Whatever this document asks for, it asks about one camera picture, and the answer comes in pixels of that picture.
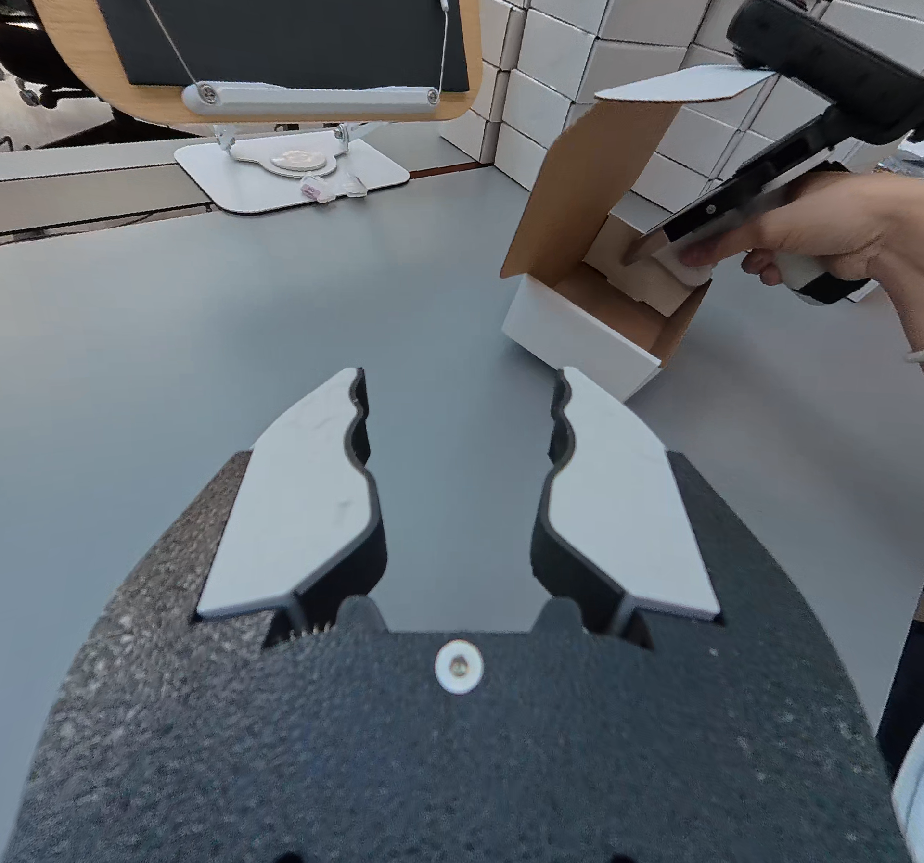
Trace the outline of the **person's clothing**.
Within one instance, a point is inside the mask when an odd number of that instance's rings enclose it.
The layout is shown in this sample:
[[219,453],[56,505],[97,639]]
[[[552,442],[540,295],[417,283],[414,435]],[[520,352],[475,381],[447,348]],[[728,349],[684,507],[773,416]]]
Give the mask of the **person's clothing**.
[[908,851],[923,861],[923,622],[908,631],[877,733],[893,776],[893,805]]

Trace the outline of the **person's right hand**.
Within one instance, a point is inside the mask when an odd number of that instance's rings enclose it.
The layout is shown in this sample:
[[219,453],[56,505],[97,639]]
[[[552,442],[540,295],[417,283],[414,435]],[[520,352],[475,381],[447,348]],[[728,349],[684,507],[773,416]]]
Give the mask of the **person's right hand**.
[[743,270],[783,282],[780,256],[816,259],[841,280],[873,279],[895,289],[922,280],[923,183],[891,173],[811,173],[789,203],[740,228],[688,245],[686,267],[744,254]]

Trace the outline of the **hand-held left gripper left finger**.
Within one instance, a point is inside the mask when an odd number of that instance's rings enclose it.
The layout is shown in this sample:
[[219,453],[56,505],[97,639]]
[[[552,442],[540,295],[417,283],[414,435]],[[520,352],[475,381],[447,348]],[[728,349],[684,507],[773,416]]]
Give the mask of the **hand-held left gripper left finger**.
[[282,413],[250,450],[196,607],[218,622],[271,613],[264,640],[333,630],[385,574],[385,523],[367,464],[365,372],[347,367]]

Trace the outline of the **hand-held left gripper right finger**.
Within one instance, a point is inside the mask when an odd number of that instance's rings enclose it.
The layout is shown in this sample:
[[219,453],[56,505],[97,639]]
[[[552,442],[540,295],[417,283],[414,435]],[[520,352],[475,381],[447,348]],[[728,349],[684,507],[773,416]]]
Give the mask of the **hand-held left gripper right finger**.
[[722,627],[722,607],[663,442],[578,368],[555,376],[534,578],[581,632],[653,648],[647,620]]

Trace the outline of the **person's right forearm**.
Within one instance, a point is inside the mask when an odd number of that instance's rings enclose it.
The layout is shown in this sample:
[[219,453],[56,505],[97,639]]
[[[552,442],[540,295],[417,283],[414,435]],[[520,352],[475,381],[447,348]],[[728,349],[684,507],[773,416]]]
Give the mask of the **person's right forearm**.
[[906,362],[923,369],[922,255],[884,248],[878,255],[873,279],[892,303],[908,343]]

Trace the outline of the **stack of white boxes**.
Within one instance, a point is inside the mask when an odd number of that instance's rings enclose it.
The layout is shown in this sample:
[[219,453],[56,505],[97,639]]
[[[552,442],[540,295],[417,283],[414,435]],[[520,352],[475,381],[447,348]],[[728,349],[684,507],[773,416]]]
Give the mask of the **stack of white boxes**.
[[[809,14],[922,73],[922,0],[802,0]],[[704,64],[745,0],[479,0],[482,83],[443,137],[525,189],[594,95]]]

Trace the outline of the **white cardboard box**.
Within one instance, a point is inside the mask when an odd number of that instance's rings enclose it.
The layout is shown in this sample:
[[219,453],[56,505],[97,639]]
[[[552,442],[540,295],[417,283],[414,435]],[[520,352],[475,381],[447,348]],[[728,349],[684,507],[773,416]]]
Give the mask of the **white cardboard box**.
[[571,366],[621,402],[662,372],[710,289],[663,264],[623,265],[641,228],[611,216],[686,104],[770,77],[700,65],[595,95],[548,150],[500,275],[520,277],[503,334],[554,370]]

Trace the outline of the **black office chair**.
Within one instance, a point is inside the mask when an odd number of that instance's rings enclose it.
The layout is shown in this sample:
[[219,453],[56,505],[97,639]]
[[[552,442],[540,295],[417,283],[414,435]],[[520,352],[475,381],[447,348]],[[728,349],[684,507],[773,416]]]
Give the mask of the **black office chair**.
[[95,97],[55,49],[32,0],[1,0],[1,63],[29,107]]

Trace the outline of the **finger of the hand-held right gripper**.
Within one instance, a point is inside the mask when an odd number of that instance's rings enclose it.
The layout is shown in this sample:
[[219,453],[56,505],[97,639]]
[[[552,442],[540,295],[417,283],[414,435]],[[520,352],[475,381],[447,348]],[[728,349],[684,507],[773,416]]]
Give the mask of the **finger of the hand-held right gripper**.
[[694,241],[694,230],[686,225],[663,224],[632,242],[625,253],[625,266],[642,260],[667,257],[679,262],[683,250]]

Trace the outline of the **wooden book stand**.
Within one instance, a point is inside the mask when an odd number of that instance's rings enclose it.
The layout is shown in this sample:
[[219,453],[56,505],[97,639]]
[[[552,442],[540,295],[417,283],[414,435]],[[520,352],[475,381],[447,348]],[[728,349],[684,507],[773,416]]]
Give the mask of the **wooden book stand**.
[[175,153],[237,215],[311,203],[306,174],[368,192],[410,174],[362,141],[444,121],[481,84],[478,0],[32,0],[66,65],[132,118],[212,127]]

